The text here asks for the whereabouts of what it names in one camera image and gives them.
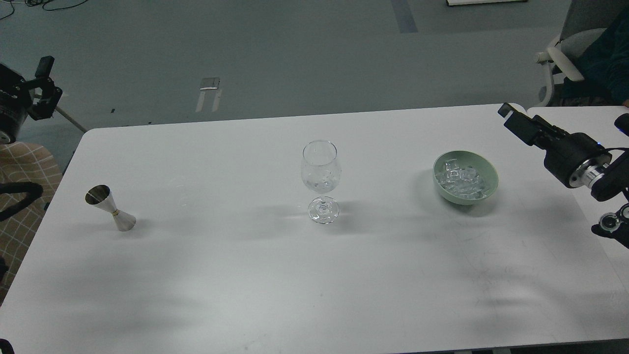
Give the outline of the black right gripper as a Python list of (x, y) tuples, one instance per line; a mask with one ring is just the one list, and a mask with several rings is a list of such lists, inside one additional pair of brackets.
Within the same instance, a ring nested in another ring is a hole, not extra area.
[(505, 119), (504, 127), (526, 145), (545, 150), (544, 167), (566, 188), (583, 186), (581, 177), (588, 167), (611, 162), (612, 155), (589, 135), (568, 134), (539, 115), (522, 114), (509, 103), (497, 113)]

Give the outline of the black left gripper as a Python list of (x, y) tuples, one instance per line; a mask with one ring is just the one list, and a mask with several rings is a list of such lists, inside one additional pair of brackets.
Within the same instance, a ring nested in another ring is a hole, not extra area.
[[(34, 79), (28, 81), (4, 63), (0, 65), (0, 143), (12, 144), (17, 141), (28, 113), (34, 120), (52, 117), (63, 94), (63, 90), (50, 78), (54, 62), (53, 56), (42, 57)], [(41, 93), (34, 103), (34, 96), (30, 92), (36, 89), (41, 90)]]

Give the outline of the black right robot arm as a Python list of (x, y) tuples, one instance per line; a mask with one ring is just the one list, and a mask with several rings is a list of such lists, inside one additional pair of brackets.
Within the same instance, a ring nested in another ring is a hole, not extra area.
[(504, 126), (513, 135), (545, 152), (544, 168), (564, 187), (585, 186), (598, 202), (620, 194), (627, 199), (628, 148), (605, 148), (587, 134), (571, 134), (539, 115), (531, 118), (509, 103), (502, 104), (497, 113), (505, 119)]

